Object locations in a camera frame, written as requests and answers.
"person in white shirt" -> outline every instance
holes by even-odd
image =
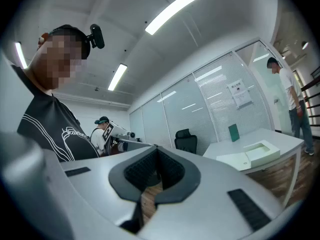
[[[289,106],[289,116],[294,137],[300,137],[302,129],[305,142],[305,152],[312,156],[314,151],[312,132],[309,124],[309,116],[306,109],[305,99],[297,80],[288,68],[280,67],[278,61],[271,57],[266,63],[268,69],[272,69],[272,74],[279,74],[281,83],[284,87]]]
[[[98,151],[99,155],[103,157],[105,155],[105,140],[102,137],[102,135],[104,134],[105,129],[109,124],[109,119],[106,116],[102,116],[99,120],[96,120],[94,123],[97,125],[97,127],[92,131],[90,141]]]

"white desk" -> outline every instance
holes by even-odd
[[[285,207],[289,201],[297,180],[301,157],[301,147],[304,143],[302,139],[291,137],[272,130],[260,128],[248,134],[241,135],[240,139],[235,142],[232,142],[231,140],[224,140],[221,142],[211,143],[204,153],[203,157],[215,160],[217,156],[244,152],[244,146],[248,146],[262,140],[266,140],[267,142],[280,149],[280,157],[266,164],[243,170],[243,172],[245,174],[250,174],[256,171],[260,171],[279,164],[295,155],[294,169],[292,170],[291,175],[291,183],[288,187],[283,201],[283,206]]]

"jeans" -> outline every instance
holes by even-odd
[[[303,139],[306,146],[306,151],[308,153],[313,153],[314,144],[312,140],[312,132],[309,124],[309,116],[306,109],[306,104],[304,100],[300,100],[299,104],[301,106],[302,113],[303,113],[302,117],[298,116],[296,108],[289,110],[292,133],[294,137],[300,138],[300,128],[301,128],[303,133]]]

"man's ear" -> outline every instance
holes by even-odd
[[[47,41],[49,38],[49,34],[48,33],[43,33],[38,40],[38,50],[39,48],[45,43],[45,41]]]

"person with cap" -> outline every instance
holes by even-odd
[[[315,153],[315,150],[309,116],[304,96],[302,95],[302,91],[294,74],[289,68],[280,67],[278,61],[273,57],[268,59],[266,67],[268,69],[272,69],[272,74],[279,74],[289,106],[289,116],[293,136],[300,138],[300,128],[302,129],[303,139],[306,146],[305,152],[312,156]]]
[[[99,157],[74,114],[52,94],[74,77],[89,53],[88,37],[76,27],[63,25],[39,38],[26,69],[12,66],[34,96],[17,132],[54,151],[60,162]]]
[[[105,154],[105,140],[102,135],[109,124],[109,119],[106,116],[102,116],[99,120],[95,120],[94,123],[97,125],[97,127],[92,131],[90,141],[98,151],[99,155],[103,157]]]

